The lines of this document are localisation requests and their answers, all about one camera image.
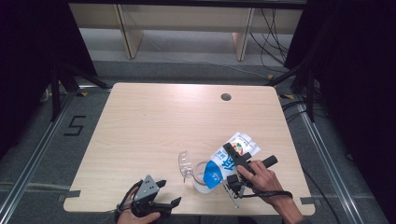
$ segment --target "floor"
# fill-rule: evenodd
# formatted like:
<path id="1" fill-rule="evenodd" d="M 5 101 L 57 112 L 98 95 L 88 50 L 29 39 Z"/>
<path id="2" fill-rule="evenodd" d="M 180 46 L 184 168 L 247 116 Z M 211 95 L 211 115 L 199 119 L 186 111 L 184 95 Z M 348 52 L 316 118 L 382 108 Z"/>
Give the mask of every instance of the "floor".
<path id="1" fill-rule="evenodd" d="M 262 50 L 251 37 L 245 60 L 238 62 L 231 34 L 146 31 L 136 58 L 128 60 L 119 31 L 81 29 L 81 33 L 99 78 L 109 84 L 117 81 L 205 83 L 210 80 L 217 84 L 261 85 L 270 76 L 277 77 L 287 71 L 268 54 L 261 56 Z M 263 43 L 261 34 L 254 36 Z M 291 39 L 292 35 L 278 36 L 278 42 L 286 48 Z M 269 46 L 268 49 L 282 61 L 278 49 Z M 141 74 L 132 76 L 131 71 L 141 71 Z M 175 76 L 164 77 L 163 71 L 174 71 Z M 304 96 L 287 98 L 291 82 L 292 78 L 276 87 L 278 94 L 284 97 L 280 99 L 282 105 Z M 8 208 L 9 216 L 2 220 L 3 223 L 98 223 L 108 217 L 111 219 L 110 214 L 70 214 L 62 207 L 60 196 L 66 194 L 73 181 L 109 95 L 109 91 L 89 89 L 92 84 L 87 81 L 78 80 L 78 83 L 87 88 L 88 96 L 63 95 L 68 109 L 56 123 L 50 122 L 50 101 L 43 102 L 19 145 L 0 161 L 0 200 L 9 200 L 15 186 L 20 186 L 24 192 L 16 194 L 16 203 Z M 336 223 L 337 218 L 339 223 L 388 223 L 353 160 L 346 156 L 347 149 L 326 114 L 319 92 L 315 123 L 309 121 L 304 110 L 304 104 L 293 105 L 285 109 L 285 118 L 301 164 L 307 171 L 305 178 L 316 204 L 317 212 L 310 219 L 314 223 Z M 76 115 L 86 116 L 84 132 L 76 138 L 65 138 L 65 133 L 73 132 L 69 124 Z M 42 141 L 43 136 L 47 136 L 47 142 Z M 258 223 L 280 223 L 279 217 L 254 218 Z"/>

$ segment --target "wrist strap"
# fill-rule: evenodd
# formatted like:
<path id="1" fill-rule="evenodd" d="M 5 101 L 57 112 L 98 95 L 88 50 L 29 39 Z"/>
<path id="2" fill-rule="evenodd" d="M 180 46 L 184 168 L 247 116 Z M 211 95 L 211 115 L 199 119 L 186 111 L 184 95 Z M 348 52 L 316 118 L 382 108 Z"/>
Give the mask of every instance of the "wrist strap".
<path id="1" fill-rule="evenodd" d="M 253 198 L 253 197 L 261 197 L 261 198 L 269 198 L 276 195 L 286 195 L 290 198 L 293 198 L 293 195 L 289 191 L 285 190 L 272 190 L 272 191 L 260 191 L 255 194 L 244 195 L 244 198 Z"/>

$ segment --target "black cable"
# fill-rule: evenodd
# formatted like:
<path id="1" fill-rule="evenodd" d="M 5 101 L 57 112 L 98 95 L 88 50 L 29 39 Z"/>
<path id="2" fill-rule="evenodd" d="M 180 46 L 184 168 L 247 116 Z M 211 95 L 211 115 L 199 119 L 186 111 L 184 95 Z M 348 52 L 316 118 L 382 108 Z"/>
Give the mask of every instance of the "black cable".
<path id="1" fill-rule="evenodd" d="M 277 38 L 276 22 L 275 22 L 276 9 L 273 8 L 273 9 L 272 9 L 272 12 L 273 12 L 273 23 L 274 23 L 274 31 L 275 31 L 274 40 L 276 41 L 276 43 L 277 43 L 277 45 L 278 45 L 278 47 L 279 47 L 279 53 L 280 53 L 280 55 L 281 55 L 282 58 L 283 58 L 283 62 L 285 62 L 285 61 L 286 61 L 286 56 L 285 56 L 283 50 L 281 50 L 281 47 L 280 47 L 281 44 L 279 43 L 279 39 Z"/>
<path id="2" fill-rule="evenodd" d="M 297 105 L 297 104 L 303 104 L 303 103 L 305 103 L 305 102 L 306 102 L 306 100 L 293 101 L 293 102 L 291 102 L 291 103 L 282 105 L 282 110 L 285 112 L 285 111 L 286 111 L 288 108 L 290 108 L 291 106 Z"/>
<path id="3" fill-rule="evenodd" d="M 126 199 L 131 194 L 132 190 L 134 190 L 134 188 L 136 188 L 136 187 L 140 187 L 142 185 L 142 183 L 143 183 L 143 180 L 140 180 L 139 182 L 137 182 L 133 186 L 131 186 L 131 188 L 128 190 L 128 192 L 126 192 L 124 198 L 122 199 L 122 202 L 120 203 L 120 206 L 117 207 L 117 209 L 121 210 L 121 208 L 124 206 Z"/>
<path id="4" fill-rule="evenodd" d="M 286 72 L 279 71 L 279 70 L 276 70 L 276 69 L 273 69 L 273 68 L 268 67 L 267 65 L 264 64 L 263 61 L 262 61 L 262 66 L 264 66 L 266 69 L 268 69 L 268 70 L 270 70 L 270 71 L 273 71 L 273 72 L 286 73 Z"/>
<path id="5" fill-rule="evenodd" d="M 294 120 L 294 119 L 297 118 L 299 115 L 301 115 L 301 114 L 303 114 L 303 113 L 305 113 L 305 112 L 306 112 L 306 110 L 304 110 L 304 111 L 299 111 L 299 112 L 297 112 L 297 113 L 295 113 L 295 114 L 293 114 L 293 115 L 287 117 L 287 118 L 286 118 L 286 122 L 287 122 L 287 123 L 291 122 L 292 120 Z"/>
<path id="6" fill-rule="evenodd" d="M 250 36 L 253 38 L 253 40 L 256 42 L 257 45 L 259 45 L 259 47 L 264 50 L 268 55 L 270 55 L 272 58 L 274 58 L 274 60 L 276 60 L 277 62 L 279 62 L 280 64 L 284 64 L 282 61 L 280 61 L 274 54 L 272 54 L 270 51 L 268 51 L 267 49 L 265 49 L 257 40 L 256 38 L 253 36 L 252 33 L 250 33 Z"/>
<path id="7" fill-rule="evenodd" d="M 327 197 L 324 195 L 323 191 L 320 189 L 320 187 L 318 186 L 317 182 L 314 180 L 314 178 L 312 178 L 312 176 L 305 170 L 305 168 L 302 166 L 303 168 L 303 172 L 304 174 L 306 174 L 306 176 L 308 176 L 308 178 L 311 180 L 311 182 L 315 185 L 315 187 L 318 189 L 318 191 L 320 192 L 321 196 L 323 197 L 323 200 L 326 202 L 327 205 L 329 205 L 330 210 L 332 211 L 332 214 L 335 217 L 335 220 L 337 221 L 337 223 L 341 223 L 340 219 L 338 218 L 337 214 L 335 213 L 334 209 L 332 208 L 332 205 L 330 204 L 329 200 L 327 199 Z"/>
<path id="8" fill-rule="evenodd" d="M 267 37 L 264 36 L 264 34 L 262 34 L 262 38 L 265 40 L 263 46 L 265 46 L 265 44 L 269 44 L 271 47 L 273 47 L 274 49 L 278 49 L 279 47 L 274 46 L 273 44 L 271 44 L 271 42 L 268 41 L 268 38 L 270 37 L 270 34 L 267 35 Z"/>
<path id="9" fill-rule="evenodd" d="M 267 27 L 268 27 L 268 30 L 269 30 L 269 34 L 268 34 L 268 36 L 269 35 L 271 35 L 272 37 L 273 37 L 273 39 L 275 40 L 275 42 L 277 43 L 277 45 L 278 45 L 278 47 L 275 47 L 275 46 L 273 46 L 271 43 L 269 43 L 268 42 L 268 44 L 270 44 L 272 47 L 274 47 L 275 49 L 278 49 L 278 50 L 280 50 L 281 52 L 281 54 L 283 54 L 283 52 L 288 52 L 289 50 L 286 48 L 286 47 L 284 47 L 283 45 L 281 45 L 280 43 L 279 43 L 279 39 L 277 38 L 277 32 L 276 32 L 276 23 L 275 23 L 275 14 L 276 14 L 276 10 L 275 9 L 273 9 L 273 21 L 271 22 L 271 25 L 269 24 L 269 22 L 268 22 L 268 20 L 267 20 L 267 18 L 265 17 L 265 14 L 264 14 L 264 11 L 262 10 L 262 16 L 264 17 L 264 20 L 265 20 L 265 23 L 267 24 Z"/>

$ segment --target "black handle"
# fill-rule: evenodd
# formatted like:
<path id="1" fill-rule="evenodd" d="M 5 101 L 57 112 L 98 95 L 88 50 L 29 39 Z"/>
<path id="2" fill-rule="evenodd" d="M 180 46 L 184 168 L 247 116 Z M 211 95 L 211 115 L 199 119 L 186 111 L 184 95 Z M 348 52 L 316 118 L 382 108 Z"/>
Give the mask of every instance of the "black handle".
<path id="1" fill-rule="evenodd" d="M 264 164 L 265 167 L 270 168 L 272 165 L 277 163 L 277 158 L 274 155 L 272 155 L 267 159 L 263 160 L 262 163 Z"/>

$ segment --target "wooden table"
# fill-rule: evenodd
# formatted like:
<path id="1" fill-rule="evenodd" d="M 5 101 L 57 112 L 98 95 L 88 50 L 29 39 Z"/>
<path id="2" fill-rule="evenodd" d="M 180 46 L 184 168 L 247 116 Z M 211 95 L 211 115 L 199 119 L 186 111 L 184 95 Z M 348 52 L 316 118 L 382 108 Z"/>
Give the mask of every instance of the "wooden table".
<path id="1" fill-rule="evenodd" d="M 222 100 L 223 93 L 232 99 Z M 223 186 L 201 194 L 192 179 L 183 183 L 181 151 L 190 152 L 193 164 L 208 160 L 236 132 L 248 134 L 262 149 L 253 159 L 278 158 L 271 169 L 284 190 L 292 192 L 304 215 L 314 214 L 313 204 L 300 201 L 311 195 L 275 89 L 193 84 L 116 84 L 70 189 L 81 193 L 67 198 L 64 209 L 112 210 L 132 184 L 151 175 L 167 180 L 157 203 L 182 197 L 174 214 L 275 215 L 259 198 L 238 199 L 236 209 Z"/>

